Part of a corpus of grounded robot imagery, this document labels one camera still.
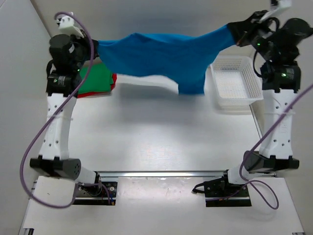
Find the blue t shirt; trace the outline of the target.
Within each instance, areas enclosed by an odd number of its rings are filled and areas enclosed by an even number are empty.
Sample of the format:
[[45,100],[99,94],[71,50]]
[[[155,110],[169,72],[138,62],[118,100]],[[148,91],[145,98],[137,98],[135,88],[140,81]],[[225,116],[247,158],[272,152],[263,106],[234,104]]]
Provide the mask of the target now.
[[203,94],[207,67],[220,51],[235,45],[227,26],[198,37],[133,33],[99,41],[101,61],[113,73],[161,75],[178,85],[179,94]]

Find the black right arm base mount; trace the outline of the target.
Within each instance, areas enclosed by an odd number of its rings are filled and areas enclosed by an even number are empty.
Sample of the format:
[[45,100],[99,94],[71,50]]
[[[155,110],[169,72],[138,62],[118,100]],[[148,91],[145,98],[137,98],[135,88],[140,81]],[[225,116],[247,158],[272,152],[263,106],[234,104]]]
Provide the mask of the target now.
[[251,207],[247,186],[231,184],[227,170],[217,179],[206,180],[192,189],[193,194],[204,194],[207,208]]

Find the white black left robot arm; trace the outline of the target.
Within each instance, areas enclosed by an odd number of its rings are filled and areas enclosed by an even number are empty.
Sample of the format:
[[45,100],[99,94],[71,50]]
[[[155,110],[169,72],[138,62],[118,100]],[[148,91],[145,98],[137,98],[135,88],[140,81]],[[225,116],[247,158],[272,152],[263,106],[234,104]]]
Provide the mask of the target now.
[[52,57],[47,73],[47,127],[37,158],[30,167],[43,176],[63,178],[85,184],[92,195],[102,190],[97,173],[82,166],[79,159],[70,158],[68,138],[72,113],[82,81],[80,69],[94,57],[87,37],[59,34],[49,40]]

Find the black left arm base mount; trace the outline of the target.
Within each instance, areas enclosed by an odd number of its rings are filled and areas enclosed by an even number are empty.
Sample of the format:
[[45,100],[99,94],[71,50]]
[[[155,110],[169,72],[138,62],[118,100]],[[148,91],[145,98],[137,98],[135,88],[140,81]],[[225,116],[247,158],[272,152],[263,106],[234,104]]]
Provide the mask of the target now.
[[74,205],[92,205],[92,206],[115,206],[117,198],[118,178],[100,177],[99,180],[106,187],[100,186],[87,187],[78,186],[78,191]]

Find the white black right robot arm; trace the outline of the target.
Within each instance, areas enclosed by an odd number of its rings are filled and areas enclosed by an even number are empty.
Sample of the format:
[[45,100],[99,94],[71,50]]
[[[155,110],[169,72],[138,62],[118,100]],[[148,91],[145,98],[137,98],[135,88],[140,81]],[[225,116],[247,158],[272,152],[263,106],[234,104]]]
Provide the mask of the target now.
[[256,11],[242,22],[228,23],[227,28],[237,46],[252,45],[255,54],[260,54],[265,61],[257,74],[262,80],[264,133],[256,145],[245,152],[243,162],[224,173],[226,179],[220,182],[219,190],[231,196],[237,185],[252,180],[256,173],[299,167],[291,148],[292,108],[301,97],[297,46],[312,36],[313,29],[299,18],[291,18],[280,26],[279,20],[269,16],[266,10]]

